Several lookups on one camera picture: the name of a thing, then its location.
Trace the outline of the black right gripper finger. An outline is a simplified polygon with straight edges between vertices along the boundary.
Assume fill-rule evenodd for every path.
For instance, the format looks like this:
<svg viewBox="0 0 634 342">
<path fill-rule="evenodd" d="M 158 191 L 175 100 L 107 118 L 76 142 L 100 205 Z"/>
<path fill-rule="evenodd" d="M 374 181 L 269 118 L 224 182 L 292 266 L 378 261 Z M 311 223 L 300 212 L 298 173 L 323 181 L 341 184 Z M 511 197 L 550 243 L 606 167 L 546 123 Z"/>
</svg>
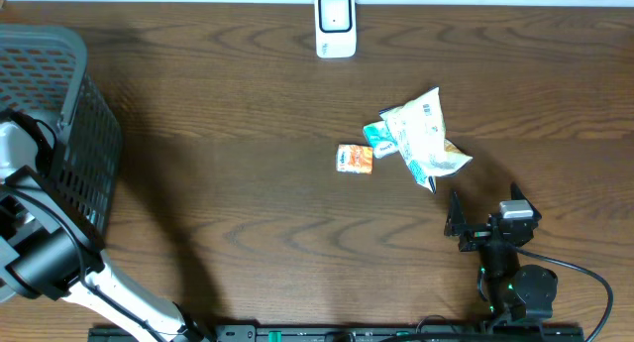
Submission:
<svg viewBox="0 0 634 342">
<path fill-rule="evenodd" d="M 450 193 L 450 205 L 445 224 L 446 229 L 464 229 L 467 221 L 460 203 L 458 194 L 452 190 Z"/>
<path fill-rule="evenodd" d="M 530 200 L 524 195 L 521 188 L 516 182 L 512 182 L 510 184 L 510 194 L 512 200 L 524 200 L 527 202 L 528 206 L 532 209 L 532 219 L 536 222 L 542 219 L 542 214 L 539 210 L 530 202 Z"/>
</svg>

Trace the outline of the yellow white snack bag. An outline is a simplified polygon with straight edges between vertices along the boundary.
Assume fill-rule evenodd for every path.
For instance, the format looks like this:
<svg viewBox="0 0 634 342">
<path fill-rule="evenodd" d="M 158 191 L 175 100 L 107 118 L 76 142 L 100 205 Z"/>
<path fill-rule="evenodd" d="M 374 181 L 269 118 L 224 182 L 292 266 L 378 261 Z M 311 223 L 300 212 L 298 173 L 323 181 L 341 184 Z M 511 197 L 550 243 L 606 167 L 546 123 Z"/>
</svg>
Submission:
<svg viewBox="0 0 634 342">
<path fill-rule="evenodd" d="M 379 114 L 417 184 L 437 191 L 437 178 L 456 174 L 473 158 L 446 138 L 440 88 Z"/>
</svg>

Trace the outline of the green Kleenex tissue pack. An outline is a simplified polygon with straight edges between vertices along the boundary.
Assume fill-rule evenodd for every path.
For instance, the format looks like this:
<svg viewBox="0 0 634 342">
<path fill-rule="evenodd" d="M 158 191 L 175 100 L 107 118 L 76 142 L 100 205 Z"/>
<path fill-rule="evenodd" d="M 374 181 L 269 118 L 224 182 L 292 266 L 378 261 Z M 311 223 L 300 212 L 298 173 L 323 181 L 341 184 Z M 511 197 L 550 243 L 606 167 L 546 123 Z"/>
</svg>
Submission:
<svg viewBox="0 0 634 342">
<path fill-rule="evenodd" d="M 397 142 L 391 136 L 384 121 L 365 125 L 363 133 L 376 159 L 382 159 L 398 151 Z"/>
</svg>

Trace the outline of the orange Kleenex tissue pack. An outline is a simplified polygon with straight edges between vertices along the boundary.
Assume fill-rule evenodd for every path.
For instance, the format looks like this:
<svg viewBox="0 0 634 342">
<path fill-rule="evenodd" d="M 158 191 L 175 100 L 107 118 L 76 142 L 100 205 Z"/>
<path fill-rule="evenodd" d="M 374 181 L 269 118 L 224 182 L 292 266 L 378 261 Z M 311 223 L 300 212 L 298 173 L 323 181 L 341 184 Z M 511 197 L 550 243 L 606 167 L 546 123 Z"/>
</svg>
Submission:
<svg viewBox="0 0 634 342">
<path fill-rule="evenodd" d="M 342 144 L 338 146 L 336 170 L 348 173 L 371 174 L 373 167 L 372 147 Z"/>
</svg>

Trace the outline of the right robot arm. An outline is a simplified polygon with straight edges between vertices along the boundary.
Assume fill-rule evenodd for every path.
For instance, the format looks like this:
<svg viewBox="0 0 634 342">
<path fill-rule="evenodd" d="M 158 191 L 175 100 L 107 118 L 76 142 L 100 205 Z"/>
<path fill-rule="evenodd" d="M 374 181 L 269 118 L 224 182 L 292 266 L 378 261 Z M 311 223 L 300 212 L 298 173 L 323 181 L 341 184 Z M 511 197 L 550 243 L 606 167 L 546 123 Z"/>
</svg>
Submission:
<svg viewBox="0 0 634 342">
<path fill-rule="evenodd" d="M 489 334 L 503 326 L 538 328 L 553 316 L 558 289 L 553 271 L 520 264 L 518 249 L 534 238 L 542 215 L 517 184 L 510 186 L 510 195 L 486 222 L 471 224 L 458 194 L 451 192 L 444 229 L 445 236 L 459 239 L 461 252 L 479 254 L 476 286 L 491 310 L 491 319 L 482 325 Z"/>
</svg>

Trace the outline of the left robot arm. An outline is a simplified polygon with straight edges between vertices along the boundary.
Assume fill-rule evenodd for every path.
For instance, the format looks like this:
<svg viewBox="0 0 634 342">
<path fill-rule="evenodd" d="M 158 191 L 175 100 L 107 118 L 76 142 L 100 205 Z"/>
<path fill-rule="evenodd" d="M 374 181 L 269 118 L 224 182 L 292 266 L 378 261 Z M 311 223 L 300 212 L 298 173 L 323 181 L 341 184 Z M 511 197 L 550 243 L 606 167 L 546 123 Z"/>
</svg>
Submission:
<svg viewBox="0 0 634 342">
<path fill-rule="evenodd" d="M 64 300 L 102 315 L 138 341 L 211 341 L 177 304 L 110 260 L 99 231 L 113 174 L 101 133 L 85 160 L 41 117 L 1 113 L 1 298 Z"/>
</svg>

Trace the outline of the white barcode scanner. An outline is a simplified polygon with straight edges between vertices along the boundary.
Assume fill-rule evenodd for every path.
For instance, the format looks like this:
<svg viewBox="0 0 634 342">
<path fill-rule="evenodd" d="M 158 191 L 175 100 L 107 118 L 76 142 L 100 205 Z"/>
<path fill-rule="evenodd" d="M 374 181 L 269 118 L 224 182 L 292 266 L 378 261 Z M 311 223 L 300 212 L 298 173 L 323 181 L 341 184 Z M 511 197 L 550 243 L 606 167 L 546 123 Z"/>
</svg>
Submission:
<svg viewBox="0 0 634 342">
<path fill-rule="evenodd" d="M 319 58 L 347 58 L 357 51 L 356 0 L 314 0 Z"/>
</svg>

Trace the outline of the grey plastic mesh basket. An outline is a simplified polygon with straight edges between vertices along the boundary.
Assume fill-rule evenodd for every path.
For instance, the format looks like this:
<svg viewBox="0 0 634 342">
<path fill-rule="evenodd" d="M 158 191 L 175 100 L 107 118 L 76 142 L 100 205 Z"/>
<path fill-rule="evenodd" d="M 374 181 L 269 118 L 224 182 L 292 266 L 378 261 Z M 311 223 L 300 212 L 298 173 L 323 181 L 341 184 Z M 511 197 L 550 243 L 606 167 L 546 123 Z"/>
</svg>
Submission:
<svg viewBox="0 0 634 342">
<path fill-rule="evenodd" d="M 95 158 L 88 141 L 106 136 L 114 157 L 104 218 L 104 236 L 122 151 L 122 129 L 87 72 L 87 47 L 72 30 L 58 26 L 1 27 L 1 113 L 11 108 L 41 117 L 62 131 L 85 160 Z"/>
</svg>

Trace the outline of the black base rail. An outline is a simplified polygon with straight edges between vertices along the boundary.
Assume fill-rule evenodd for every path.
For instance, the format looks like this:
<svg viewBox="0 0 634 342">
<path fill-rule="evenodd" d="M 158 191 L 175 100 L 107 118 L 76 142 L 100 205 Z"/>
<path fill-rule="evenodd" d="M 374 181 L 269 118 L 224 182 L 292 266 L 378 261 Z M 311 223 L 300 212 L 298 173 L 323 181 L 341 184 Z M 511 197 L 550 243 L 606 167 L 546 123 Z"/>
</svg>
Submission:
<svg viewBox="0 0 634 342">
<path fill-rule="evenodd" d="M 253 325 L 218 325 L 215 337 L 219 342 L 381 342 L 398 336 L 413 337 L 423 334 L 426 341 L 441 341 L 442 335 L 476 334 L 470 327 L 431 324 L 423 327 L 256 327 Z M 496 327 L 493 334 L 483 336 L 491 341 L 531 341 L 583 342 L 578 327 Z"/>
</svg>

